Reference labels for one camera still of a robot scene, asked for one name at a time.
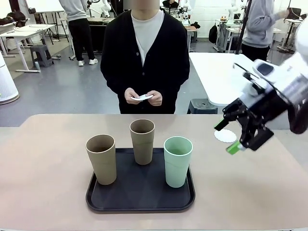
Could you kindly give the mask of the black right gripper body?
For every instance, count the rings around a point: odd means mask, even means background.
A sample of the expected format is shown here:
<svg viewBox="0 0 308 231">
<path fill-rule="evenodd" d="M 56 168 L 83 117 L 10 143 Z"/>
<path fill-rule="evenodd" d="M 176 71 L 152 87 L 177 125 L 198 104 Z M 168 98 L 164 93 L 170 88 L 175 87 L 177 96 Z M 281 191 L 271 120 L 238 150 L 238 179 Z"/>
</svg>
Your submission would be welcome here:
<svg viewBox="0 0 308 231">
<path fill-rule="evenodd" d="M 262 118 L 267 123 L 286 111 L 288 106 L 288 102 L 281 98 L 275 90 L 270 90 L 256 98 L 255 101 L 251 101 L 250 104 L 237 98 L 223 109 L 223 114 L 239 112 L 238 118 L 247 116 L 255 119 Z"/>
</svg>

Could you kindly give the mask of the pale green cup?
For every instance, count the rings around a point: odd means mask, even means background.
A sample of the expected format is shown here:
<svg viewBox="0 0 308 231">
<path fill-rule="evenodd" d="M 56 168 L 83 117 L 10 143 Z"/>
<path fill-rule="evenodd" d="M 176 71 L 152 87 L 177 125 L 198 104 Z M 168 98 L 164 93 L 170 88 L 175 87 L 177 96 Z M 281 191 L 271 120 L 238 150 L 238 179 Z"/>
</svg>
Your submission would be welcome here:
<svg viewBox="0 0 308 231">
<path fill-rule="evenodd" d="M 184 185 L 191 155 L 192 142 L 181 136 L 170 137 L 164 142 L 166 183 L 172 188 Z"/>
</svg>

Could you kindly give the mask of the white scalloped paper coaster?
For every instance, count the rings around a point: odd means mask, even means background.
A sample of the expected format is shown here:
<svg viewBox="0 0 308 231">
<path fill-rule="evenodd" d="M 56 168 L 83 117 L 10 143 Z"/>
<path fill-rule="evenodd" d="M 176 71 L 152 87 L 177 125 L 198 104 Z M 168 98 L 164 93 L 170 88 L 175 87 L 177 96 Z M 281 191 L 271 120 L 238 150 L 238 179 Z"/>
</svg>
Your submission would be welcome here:
<svg viewBox="0 0 308 231">
<path fill-rule="evenodd" d="M 233 143 L 237 140 L 236 134 L 228 129 L 216 130 L 214 136 L 217 140 L 225 143 Z"/>
<path fill-rule="evenodd" d="M 147 96 L 146 94 L 144 94 L 144 95 L 140 96 L 139 98 L 131 97 L 131 99 L 135 100 L 135 101 L 144 101 L 144 100 L 150 99 L 152 97 L 153 97 L 153 95 Z"/>
</svg>

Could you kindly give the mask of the tan cup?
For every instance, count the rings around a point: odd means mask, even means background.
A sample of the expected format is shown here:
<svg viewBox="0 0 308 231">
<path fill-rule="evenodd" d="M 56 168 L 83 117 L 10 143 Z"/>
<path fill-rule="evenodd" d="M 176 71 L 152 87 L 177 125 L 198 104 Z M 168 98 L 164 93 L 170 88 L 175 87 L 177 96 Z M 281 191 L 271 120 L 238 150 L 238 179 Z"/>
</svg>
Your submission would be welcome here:
<svg viewBox="0 0 308 231">
<path fill-rule="evenodd" d="M 85 147 L 97 181 L 101 185 L 112 184 L 117 177 L 114 138 L 107 134 L 99 134 L 88 139 Z"/>
<path fill-rule="evenodd" d="M 136 163 L 143 166 L 151 163 L 155 124 L 148 119 L 137 119 L 129 128 Z"/>
</svg>

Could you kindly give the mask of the person's left forearm black sleeve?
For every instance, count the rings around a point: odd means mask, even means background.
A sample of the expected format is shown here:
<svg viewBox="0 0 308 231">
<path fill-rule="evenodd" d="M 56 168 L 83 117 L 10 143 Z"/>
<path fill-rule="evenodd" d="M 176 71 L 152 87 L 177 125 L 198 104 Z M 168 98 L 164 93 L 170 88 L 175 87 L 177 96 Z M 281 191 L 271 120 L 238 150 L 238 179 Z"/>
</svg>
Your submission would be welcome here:
<svg viewBox="0 0 308 231">
<path fill-rule="evenodd" d="M 167 75 L 163 77 L 162 83 L 159 86 L 159 92 L 162 94 L 163 99 L 168 102 L 175 102 L 182 84 L 188 78 L 188 74 Z"/>
</svg>

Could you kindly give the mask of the person's right forearm black sleeve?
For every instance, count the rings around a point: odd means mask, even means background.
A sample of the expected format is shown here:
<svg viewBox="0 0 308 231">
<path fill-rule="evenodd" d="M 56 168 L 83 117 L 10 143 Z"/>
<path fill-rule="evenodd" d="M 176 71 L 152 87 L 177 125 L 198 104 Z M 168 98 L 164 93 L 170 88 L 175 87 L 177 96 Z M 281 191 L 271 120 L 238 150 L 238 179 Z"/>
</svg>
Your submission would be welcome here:
<svg viewBox="0 0 308 231">
<path fill-rule="evenodd" d="M 128 88 L 128 84 L 125 79 L 121 75 L 103 75 L 107 86 L 116 93 L 118 96 L 123 97 L 126 89 Z"/>
</svg>

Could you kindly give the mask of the person's left hand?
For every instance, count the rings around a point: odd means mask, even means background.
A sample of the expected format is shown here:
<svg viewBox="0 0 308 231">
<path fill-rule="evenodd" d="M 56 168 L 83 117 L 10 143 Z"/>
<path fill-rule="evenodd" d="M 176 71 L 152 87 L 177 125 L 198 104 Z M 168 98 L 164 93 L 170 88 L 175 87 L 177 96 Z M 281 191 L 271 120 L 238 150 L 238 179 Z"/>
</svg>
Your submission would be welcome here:
<svg viewBox="0 0 308 231">
<path fill-rule="evenodd" d="M 161 106 L 162 105 L 162 94 L 158 91 L 152 90 L 146 94 L 147 97 L 151 96 L 151 98 L 147 99 L 149 104 L 152 106 Z"/>
</svg>

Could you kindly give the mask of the person's right hand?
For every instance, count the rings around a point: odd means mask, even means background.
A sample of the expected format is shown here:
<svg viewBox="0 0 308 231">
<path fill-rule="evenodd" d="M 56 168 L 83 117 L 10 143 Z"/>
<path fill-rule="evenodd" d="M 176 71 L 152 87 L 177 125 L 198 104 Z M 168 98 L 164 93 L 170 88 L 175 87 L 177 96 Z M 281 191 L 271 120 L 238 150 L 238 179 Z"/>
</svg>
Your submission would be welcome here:
<svg viewBox="0 0 308 231">
<path fill-rule="evenodd" d="M 128 104 L 139 104 L 140 101 L 134 100 L 133 98 L 138 99 L 139 95 L 132 88 L 127 88 L 125 90 L 125 99 Z"/>
</svg>

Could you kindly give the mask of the grey plastic stool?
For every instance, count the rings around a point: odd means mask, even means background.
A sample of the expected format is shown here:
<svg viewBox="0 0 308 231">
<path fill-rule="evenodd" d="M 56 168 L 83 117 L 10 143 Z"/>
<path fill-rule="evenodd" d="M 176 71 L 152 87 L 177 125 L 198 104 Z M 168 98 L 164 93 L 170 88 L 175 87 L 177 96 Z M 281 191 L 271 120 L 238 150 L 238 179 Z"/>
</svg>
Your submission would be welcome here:
<svg viewBox="0 0 308 231">
<path fill-rule="evenodd" d="M 34 67 L 37 67 L 36 63 L 38 63 L 40 67 L 49 67 L 54 64 L 47 45 L 31 46 L 30 53 Z"/>
<path fill-rule="evenodd" d="M 218 113 L 218 108 L 211 104 L 208 99 L 192 99 L 190 100 L 187 114 L 208 114 Z"/>
</svg>

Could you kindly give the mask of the white table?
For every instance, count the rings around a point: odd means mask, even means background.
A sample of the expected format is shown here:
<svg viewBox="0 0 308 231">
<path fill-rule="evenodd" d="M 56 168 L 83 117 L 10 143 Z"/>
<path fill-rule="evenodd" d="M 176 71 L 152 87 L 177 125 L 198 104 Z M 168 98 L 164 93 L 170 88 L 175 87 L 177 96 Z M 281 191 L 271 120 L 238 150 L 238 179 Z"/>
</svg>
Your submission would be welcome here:
<svg viewBox="0 0 308 231">
<path fill-rule="evenodd" d="M 244 71 L 253 71 L 253 62 L 242 54 L 191 52 L 189 57 L 209 101 L 216 106 L 239 98 L 248 83 Z"/>
</svg>

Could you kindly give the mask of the bystander grey hoodie black trousers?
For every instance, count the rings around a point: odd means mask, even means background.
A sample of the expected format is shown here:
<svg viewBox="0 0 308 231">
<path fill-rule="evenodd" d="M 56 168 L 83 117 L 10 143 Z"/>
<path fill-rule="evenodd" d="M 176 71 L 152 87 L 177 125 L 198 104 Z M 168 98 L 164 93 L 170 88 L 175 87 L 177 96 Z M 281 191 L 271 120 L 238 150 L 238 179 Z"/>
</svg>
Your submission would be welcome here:
<svg viewBox="0 0 308 231">
<path fill-rule="evenodd" d="M 242 39 L 242 54 L 252 61 L 266 61 L 273 42 L 274 24 L 289 10 L 274 12 L 274 0 L 252 0 Z"/>
<path fill-rule="evenodd" d="M 97 64 L 98 60 L 94 56 L 91 30 L 86 14 L 87 0 L 59 0 L 59 3 L 67 15 L 78 66 L 83 66 L 85 63 L 82 57 L 83 49 L 88 54 L 89 65 Z"/>
</svg>

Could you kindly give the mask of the black stand pole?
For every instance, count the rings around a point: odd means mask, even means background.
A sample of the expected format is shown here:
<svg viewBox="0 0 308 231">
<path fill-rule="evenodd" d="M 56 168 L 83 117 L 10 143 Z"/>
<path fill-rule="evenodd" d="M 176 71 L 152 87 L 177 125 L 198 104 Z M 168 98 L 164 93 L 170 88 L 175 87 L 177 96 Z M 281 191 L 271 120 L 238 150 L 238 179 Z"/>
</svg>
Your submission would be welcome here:
<svg viewBox="0 0 308 231">
<path fill-rule="evenodd" d="M 247 0 L 246 11 L 245 11 L 244 19 L 243 19 L 243 25 L 241 27 L 241 32 L 240 32 L 240 36 L 239 36 L 239 40 L 238 40 L 238 44 L 237 44 L 235 54 L 239 54 L 239 52 L 240 52 L 240 48 L 241 48 L 241 44 L 242 44 L 242 40 L 243 40 L 243 36 L 244 36 L 244 30 L 246 28 L 246 24 L 247 24 L 247 21 L 248 21 L 248 16 L 249 16 L 251 4 L 252 4 L 252 0 Z"/>
</svg>

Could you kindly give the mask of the white desk with equipment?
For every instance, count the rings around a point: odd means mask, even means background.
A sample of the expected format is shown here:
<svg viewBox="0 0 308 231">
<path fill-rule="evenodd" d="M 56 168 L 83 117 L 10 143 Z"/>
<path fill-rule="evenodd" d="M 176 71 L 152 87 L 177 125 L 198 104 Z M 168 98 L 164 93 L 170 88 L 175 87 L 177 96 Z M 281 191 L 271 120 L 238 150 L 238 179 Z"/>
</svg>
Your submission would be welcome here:
<svg viewBox="0 0 308 231">
<path fill-rule="evenodd" d="M 240 38 L 242 20 L 234 20 L 233 24 L 228 24 L 226 20 L 216 20 L 215 25 L 218 35 L 213 48 L 220 53 L 235 53 Z"/>
</svg>

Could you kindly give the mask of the black backpack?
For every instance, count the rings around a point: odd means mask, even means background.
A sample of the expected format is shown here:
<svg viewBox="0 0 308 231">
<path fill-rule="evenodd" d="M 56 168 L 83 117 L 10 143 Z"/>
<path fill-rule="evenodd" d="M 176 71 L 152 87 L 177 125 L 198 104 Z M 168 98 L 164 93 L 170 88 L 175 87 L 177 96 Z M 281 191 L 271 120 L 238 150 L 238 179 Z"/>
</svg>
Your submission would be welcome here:
<svg viewBox="0 0 308 231">
<path fill-rule="evenodd" d="M 218 28 L 217 28 L 216 24 L 214 24 L 214 25 L 210 28 L 210 30 L 209 30 L 208 40 L 209 40 L 211 43 L 216 44 L 217 38 L 218 38 Z"/>
</svg>

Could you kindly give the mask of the black plastic tray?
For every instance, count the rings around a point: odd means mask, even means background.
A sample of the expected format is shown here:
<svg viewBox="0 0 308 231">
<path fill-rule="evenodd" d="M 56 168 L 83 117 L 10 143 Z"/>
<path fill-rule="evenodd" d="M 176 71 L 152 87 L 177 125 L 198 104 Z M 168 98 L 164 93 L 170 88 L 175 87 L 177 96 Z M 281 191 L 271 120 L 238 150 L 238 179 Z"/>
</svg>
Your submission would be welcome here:
<svg viewBox="0 0 308 231">
<path fill-rule="evenodd" d="M 150 164 L 135 162 L 132 148 L 116 149 L 117 178 L 101 185 L 93 175 L 86 193 L 88 207 L 95 212 L 178 212 L 195 201 L 191 172 L 180 188 L 170 187 L 165 180 L 164 149 L 154 148 Z"/>
</svg>

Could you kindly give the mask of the person in black cardigan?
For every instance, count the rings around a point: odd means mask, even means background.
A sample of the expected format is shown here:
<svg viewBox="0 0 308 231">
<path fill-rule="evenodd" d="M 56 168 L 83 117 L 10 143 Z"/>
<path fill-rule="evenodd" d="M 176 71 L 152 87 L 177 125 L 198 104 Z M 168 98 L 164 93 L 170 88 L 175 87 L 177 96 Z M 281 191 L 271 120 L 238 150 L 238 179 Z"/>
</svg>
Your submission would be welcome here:
<svg viewBox="0 0 308 231">
<path fill-rule="evenodd" d="M 142 96 L 159 91 L 163 77 L 190 73 L 187 30 L 164 10 L 159 0 L 124 0 L 126 11 L 110 22 L 104 34 L 102 75 L 121 75 Z M 176 101 L 148 100 L 128 104 L 118 96 L 122 114 L 173 114 Z"/>
</svg>

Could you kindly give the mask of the bystander in patterned sweater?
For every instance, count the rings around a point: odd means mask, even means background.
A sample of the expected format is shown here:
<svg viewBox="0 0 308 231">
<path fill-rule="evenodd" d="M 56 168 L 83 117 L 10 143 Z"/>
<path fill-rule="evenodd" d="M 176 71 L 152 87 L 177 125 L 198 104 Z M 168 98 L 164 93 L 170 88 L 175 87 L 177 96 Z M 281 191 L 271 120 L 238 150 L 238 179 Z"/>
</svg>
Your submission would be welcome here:
<svg viewBox="0 0 308 231">
<path fill-rule="evenodd" d="M 162 8 L 168 14 L 177 14 L 178 13 L 179 3 L 177 0 L 163 0 L 162 1 Z"/>
</svg>

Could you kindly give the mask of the black desk with panel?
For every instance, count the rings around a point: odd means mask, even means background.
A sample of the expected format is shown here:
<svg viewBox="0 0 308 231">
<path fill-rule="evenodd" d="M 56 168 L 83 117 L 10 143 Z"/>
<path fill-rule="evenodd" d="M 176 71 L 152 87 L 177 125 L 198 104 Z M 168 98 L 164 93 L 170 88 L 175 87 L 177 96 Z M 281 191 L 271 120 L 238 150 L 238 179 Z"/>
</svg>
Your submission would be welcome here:
<svg viewBox="0 0 308 231">
<path fill-rule="evenodd" d="M 101 54 L 106 26 L 115 18 L 90 17 L 91 39 L 95 54 Z"/>
</svg>

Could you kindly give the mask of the white cylindrical appliance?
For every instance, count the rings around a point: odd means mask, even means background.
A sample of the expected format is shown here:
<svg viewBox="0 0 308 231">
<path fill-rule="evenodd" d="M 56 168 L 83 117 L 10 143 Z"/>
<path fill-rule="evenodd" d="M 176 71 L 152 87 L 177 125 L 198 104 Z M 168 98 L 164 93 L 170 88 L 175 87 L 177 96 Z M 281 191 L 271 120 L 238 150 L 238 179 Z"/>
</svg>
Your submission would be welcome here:
<svg viewBox="0 0 308 231">
<path fill-rule="evenodd" d="M 0 52 L 0 105 L 11 103 L 19 98 L 19 92 Z"/>
</svg>

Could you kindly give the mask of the black bag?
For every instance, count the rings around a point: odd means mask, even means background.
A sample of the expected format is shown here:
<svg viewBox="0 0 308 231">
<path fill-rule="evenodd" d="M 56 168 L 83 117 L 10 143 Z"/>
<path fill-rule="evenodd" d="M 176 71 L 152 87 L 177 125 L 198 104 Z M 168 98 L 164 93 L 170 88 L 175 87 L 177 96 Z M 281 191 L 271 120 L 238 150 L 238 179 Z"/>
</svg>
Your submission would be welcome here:
<svg viewBox="0 0 308 231">
<path fill-rule="evenodd" d="M 26 16 L 20 11 L 10 12 L 6 17 L 13 19 L 15 22 L 24 22 L 26 20 Z"/>
</svg>

